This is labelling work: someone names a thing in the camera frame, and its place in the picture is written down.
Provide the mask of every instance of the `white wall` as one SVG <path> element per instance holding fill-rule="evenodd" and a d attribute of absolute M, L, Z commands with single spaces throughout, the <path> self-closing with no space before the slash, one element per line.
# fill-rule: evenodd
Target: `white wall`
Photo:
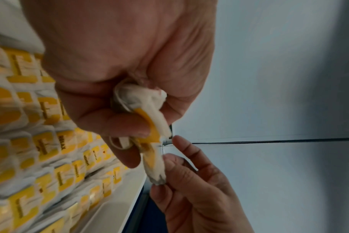
<path fill-rule="evenodd" d="M 349 0 L 220 0 L 193 142 L 349 137 Z"/>
<path fill-rule="evenodd" d="M 199 145 L 255 230 L 349 233 L 349 142 Z M 165 146 L 164 153 L 179 152 Z"/>

